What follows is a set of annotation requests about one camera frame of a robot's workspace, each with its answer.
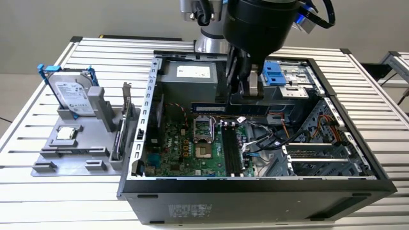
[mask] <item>white wall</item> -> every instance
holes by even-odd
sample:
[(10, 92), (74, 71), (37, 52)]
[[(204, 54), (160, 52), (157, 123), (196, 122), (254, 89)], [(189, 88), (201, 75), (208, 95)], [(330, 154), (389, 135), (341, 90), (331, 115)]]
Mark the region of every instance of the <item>white wall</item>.
[[(361, 61), (409, 51), (409, 0), (331, 1), (337, 25), (309, 36), (293, 31), (288, 46), (346, 47)], [(181, 20), (178, 0), (0, 0), (0, 73), (34, 73), (38, 63), (53, 64), (73, 35), (193, 40), (197, 33)]]

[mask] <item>metal frame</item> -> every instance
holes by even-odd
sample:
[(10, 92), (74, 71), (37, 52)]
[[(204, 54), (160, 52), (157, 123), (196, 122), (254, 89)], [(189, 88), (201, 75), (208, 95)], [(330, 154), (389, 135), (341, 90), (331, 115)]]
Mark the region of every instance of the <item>metal frame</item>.
[[(84, 38), (78, 43), (68, 44), (56, 65), (62, 65), (62, 62), (65, 67), (70, 68), (93, 65), (100, 85), (106, 89), (106, 99), (113, 106), (118, 104), (117, 101), (122, 102), (122, 98), (118, 97), (121, 93), (118, 87), (124, 81), (130, 82), (132, 102), (136, 106), (141, 106), (154, 49), (192, 51), (193, 43)], [(371, 89), (367, 76), (359, 73), (355, 67), (359, 64), (354, 66), (339, 49), (284, 47), (272, 56), (316, 60), (334, 87), (339, 102), (354, 103), (343, 104), (343, 107), (398, 189), (391, 197), (377, 201), (333, 223), (290, 223), (285, 227), (297, 230), (305, 229), (306, 225), (314, 229), (330, 227), (337, 230), (407, 229), (409, 130), (406, 121), (402, 121), (389, 105), (385, 105), (383, 90), (377, 90), (378, 93)], [(45, 95), (49, 91), (42, 89), (41, 83), (0, 139), (0, 165), (4, 166), (0, 167), (0, 206), (6, 210), (1, 222), (18, 223), (10, 224), (14, 228), (22, 226), (41, 229), (142, 228), (129, 205), (116, 200), (118, 176), (30, 177), (30, 166), (44, 145), (41, 138), (46, 138), (44, 136), (48, 136), (49, 127), (56, 122), (56, 100)], [(379, 110), (373, 104), (379, 105), (382, 109)], [(282, 229), (282, 227), (280, 223), (242, 223), (217, 226), (200, 224), (181, 228)]]

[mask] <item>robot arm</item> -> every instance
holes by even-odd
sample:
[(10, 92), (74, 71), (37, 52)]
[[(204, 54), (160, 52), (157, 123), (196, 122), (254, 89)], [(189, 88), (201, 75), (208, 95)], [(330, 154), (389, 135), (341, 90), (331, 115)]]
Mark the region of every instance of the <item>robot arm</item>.
[[(237, 93), (244, 101), (262, 99), (258, 76), (265, 58), (281, 49), (292, 26), (309, 33), (316, 24), (323, 28), (334, 25), (331, 2), (322, 1), (327, 22), (316, 15), (317, 9), (312, 0), (180, 1), (185, 21), (197, 21), (200, 26), (208, 26), (210, 21), (224, 20), (222, 36), (230, 46), (226, 70), (228, 102), (230, 95)], [(224, 19), (222, 7), (226, 7)]]

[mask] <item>blue latch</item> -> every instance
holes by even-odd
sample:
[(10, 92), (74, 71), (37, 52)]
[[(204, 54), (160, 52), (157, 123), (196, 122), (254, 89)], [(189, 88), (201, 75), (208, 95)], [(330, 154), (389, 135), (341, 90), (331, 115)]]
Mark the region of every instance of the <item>blue latch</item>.
[(266, 78), (268, 85), (286, 85), (286, 79), (277, 62), (265, 62), (262, 74)]
[(61, 66), (46, 66), (46, 72), (58, 72), (61, 70)]

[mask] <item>barcode sticker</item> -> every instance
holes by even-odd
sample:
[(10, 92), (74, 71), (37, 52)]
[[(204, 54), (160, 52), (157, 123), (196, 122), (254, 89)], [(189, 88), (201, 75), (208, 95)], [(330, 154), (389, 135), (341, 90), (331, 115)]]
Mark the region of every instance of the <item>barcode sticker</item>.
[(210, 78), (209, 66), (177, 66), (176, 71), (181, 78)]

